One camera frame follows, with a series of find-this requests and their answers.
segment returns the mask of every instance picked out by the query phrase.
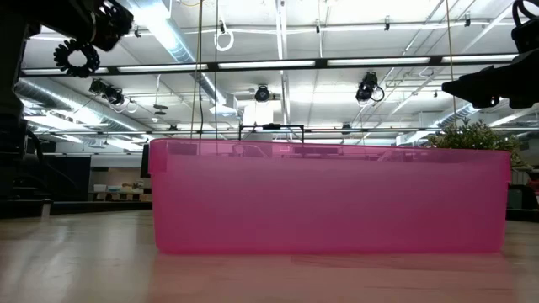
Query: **table surface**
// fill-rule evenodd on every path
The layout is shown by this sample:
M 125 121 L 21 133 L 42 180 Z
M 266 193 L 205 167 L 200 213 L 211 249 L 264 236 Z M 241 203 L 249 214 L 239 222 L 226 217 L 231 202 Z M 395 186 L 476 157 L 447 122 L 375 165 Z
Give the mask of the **table surface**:
M 169 256 L 150 210 L 0 221 L 0 302 L 538 302 L 539 224 L 486 255 Z

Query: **potted plant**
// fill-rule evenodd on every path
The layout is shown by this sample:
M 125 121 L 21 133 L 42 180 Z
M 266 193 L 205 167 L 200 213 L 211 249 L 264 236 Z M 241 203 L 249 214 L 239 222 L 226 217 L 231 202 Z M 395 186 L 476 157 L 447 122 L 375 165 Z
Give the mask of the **potted plant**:
M 506 151 L 511 153 L 513 169 L 521 170 L 529 167 L 518 153 L 520 143 L 515 136 L 497 135 L 482 120 L 470 123 L 470 119 L 463 119 L 462 122 L 461 126 L 451 123 L 442 131 L 436 132 L 429 138 L 429 144 L 438 148 Z

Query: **pink plastic bin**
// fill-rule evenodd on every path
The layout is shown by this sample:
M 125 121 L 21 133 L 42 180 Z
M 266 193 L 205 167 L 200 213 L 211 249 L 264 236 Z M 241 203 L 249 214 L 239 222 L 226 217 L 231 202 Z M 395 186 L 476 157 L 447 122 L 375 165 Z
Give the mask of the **pink plastic bin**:
M 154 140 L 164 253 L 490 253 L 504 151 Z

